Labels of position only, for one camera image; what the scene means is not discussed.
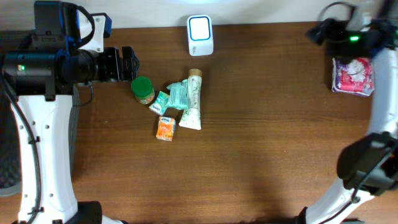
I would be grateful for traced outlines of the white green tube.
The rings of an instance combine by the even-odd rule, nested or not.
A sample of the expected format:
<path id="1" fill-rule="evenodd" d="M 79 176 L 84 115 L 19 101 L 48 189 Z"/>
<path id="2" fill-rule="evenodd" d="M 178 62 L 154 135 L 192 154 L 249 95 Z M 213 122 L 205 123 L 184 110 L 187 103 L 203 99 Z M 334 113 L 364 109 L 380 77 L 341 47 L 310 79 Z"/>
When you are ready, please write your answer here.
<path id="1" fill-rule="evenodd" d="M 183 111 L 179 126 L 201 130 L 200 94 L 202 84 L 202 71 L 192 68 L 188 72 L 187 98 L 188 109 Z"/>

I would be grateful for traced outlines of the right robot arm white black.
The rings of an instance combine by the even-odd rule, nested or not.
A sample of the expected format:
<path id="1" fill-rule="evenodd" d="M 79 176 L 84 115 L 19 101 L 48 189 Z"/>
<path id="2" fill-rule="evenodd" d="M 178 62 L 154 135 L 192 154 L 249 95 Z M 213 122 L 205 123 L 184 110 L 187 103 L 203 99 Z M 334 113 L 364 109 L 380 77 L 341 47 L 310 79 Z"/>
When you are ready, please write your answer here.
<path id="1" fill-rule="evenodd" d="M 317 45 L 326 43 L 328 55 L 344 62 L 370 58 L 374 91 L 368 131 L 342 150 L 331 187 L 292 223 L 346 223 L 363 203 L 397 190 L 397 1 L 383 1 L 369 22 L 363 21 L 361 6 L 347 6 L 349 21 L 324 19 L 321 12 L 306 36 Z"/>

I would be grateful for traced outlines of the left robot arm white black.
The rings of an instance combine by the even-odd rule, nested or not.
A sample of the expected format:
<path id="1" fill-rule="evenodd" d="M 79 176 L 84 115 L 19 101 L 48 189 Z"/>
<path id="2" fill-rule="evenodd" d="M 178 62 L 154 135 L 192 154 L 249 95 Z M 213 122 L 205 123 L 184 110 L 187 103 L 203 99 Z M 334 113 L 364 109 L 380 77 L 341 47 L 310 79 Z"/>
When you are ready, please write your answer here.
<path id="1" fill-rule="evenodd" d="M 34 3 L 35 30 L 1 59 L 1 86 L 16 119 L 22 171 L 18 223 L 112 224 L 97 201 L 79 202 L 71 178 L 70 135 L 77 84 L 128 82 L 131 47 L 105 47 L 112 20 L 63 1 Z"/>

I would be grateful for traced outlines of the small teal tissue pack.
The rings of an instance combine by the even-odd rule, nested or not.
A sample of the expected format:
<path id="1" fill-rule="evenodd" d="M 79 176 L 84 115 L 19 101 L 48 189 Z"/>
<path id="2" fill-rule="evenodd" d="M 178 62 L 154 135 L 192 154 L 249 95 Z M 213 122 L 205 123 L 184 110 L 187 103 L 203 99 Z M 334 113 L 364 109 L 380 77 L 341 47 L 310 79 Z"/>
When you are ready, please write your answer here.
<path id="1" fill-rule="evenodd" d="M 169 102 L 170 96 L 167 93 L 159 91 L 158 97 L 156 100 L 149 106 L 149 109 L 156 113 L 159 116 L 163 116 L 166 112 Z"/>

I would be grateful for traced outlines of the red purple tissue pack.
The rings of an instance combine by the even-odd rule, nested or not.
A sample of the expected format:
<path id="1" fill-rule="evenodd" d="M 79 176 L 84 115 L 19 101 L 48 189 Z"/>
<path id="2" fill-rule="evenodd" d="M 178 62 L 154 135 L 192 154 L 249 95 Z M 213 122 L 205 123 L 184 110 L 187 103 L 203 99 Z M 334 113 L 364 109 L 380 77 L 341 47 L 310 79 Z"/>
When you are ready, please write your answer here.
<path id="1" fill-rule="evenodd" d="M 368 97 L 374 91 L 374 75 L 369 58 L 356 58 L 343 64 L 333 58 L 332 92 Z"/>

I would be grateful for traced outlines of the teal wipes packet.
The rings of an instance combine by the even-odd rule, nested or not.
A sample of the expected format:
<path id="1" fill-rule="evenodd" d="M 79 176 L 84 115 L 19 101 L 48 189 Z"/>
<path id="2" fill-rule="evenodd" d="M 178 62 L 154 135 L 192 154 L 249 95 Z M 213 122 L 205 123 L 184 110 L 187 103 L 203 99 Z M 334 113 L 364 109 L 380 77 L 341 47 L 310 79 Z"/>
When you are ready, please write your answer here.
<path id="1" fill-rule="evenodd" d="M 170 84 L 167 89 L 170 91 L 170 98 L 166 107 L 177 110 L 188 109 L 187 80 Z"/>

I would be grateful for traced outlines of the orange tissue pack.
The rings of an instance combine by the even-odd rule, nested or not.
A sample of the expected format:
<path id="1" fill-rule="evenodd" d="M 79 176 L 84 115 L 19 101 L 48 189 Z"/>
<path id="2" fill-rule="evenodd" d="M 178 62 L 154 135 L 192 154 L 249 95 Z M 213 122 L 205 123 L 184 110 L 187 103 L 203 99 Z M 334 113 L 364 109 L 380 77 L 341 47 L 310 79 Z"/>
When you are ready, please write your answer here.
<path id="1" fill-rule="evenodd" d="M 176 122 L 173 118 L 161 116 L 159 118 L 156 138 L 164 141 L 172 141 Z"/>

